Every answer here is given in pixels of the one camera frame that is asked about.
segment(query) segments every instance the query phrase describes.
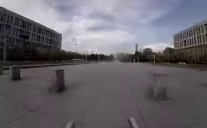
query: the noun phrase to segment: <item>sky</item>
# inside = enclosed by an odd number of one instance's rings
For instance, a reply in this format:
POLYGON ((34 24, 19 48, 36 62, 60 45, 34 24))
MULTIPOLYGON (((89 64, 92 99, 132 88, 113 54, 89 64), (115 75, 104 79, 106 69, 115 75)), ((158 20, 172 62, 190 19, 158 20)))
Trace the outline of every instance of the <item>sky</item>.
POLYGON ((207 0, 0 0, 62 34, 62 48, 116 53, 173 47, 173 34, 207 20, 207 0))

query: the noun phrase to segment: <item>paved plaza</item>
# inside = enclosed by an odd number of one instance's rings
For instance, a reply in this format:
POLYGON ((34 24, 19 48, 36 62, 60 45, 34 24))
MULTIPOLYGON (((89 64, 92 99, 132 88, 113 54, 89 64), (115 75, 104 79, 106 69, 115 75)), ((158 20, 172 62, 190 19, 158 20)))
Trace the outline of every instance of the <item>paved plaza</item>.
POLYGON ((207 128, 207 71, 135 63, 100 63, 22 69, 22 79, 0 76, 1 128, 207 128), (49 92, 56 69, 68 90, 49 92), (147 89, 163 74, 169 100, 153 101, 147 89))

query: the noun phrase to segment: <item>building facade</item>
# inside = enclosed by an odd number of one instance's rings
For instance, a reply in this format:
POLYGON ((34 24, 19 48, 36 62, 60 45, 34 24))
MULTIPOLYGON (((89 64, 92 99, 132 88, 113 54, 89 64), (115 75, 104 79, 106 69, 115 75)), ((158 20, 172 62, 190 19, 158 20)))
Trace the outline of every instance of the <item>building facade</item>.
POLYGON ((207 53, 207 21, 194 25, 173 36, 176 52, 199 58, 207 53))
POLYGON ((0 48, 61 49, 61 40, 60 33, 0 7, 0 48))

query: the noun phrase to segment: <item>cloud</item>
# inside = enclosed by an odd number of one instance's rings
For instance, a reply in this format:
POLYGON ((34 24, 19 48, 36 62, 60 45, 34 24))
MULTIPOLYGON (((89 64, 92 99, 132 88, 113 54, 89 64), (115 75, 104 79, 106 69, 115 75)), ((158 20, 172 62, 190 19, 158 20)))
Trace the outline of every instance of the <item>cloud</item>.
POLYGON ((172 47, 172 44, 169 43, 156 43, 156 44, 148 44, 143 48, 151 48, 154 52, 163 51, 166 47, 172 47))
POLYGON ((62 33, 65 50, 101 48, 110 53, 132 51, 135 42, 156 42, 150 24, 172 10, 176 1, 0 0, 0 6, 62 33))

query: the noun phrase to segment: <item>tree line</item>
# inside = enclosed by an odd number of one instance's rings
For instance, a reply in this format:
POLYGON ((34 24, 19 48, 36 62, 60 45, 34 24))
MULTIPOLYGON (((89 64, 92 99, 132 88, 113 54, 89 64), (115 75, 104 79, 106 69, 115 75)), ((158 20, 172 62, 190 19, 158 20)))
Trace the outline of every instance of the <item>tree line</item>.
POLYGON ((167 47, 162 52, 153 52, 151 48, 137 51, 134 54, 119 53, 117 59, 123 62, 155 62, 163 63, 188 63, 188 64, 207 64, 207 51, 198 56, 191 56, 184 52, 177 52, 173 48, 167 47))
MULTIPOLYGON (((21 48, 7 49, 7 60, 9 61, 63 61, 63 60, 114 60, 114 55, 104 54, 81 54, 77 52, 51 49, 38 50, 29 48, 22 50, 21 48)), ((0 48, 0 61, 3 60, 3 49, 0 48)))

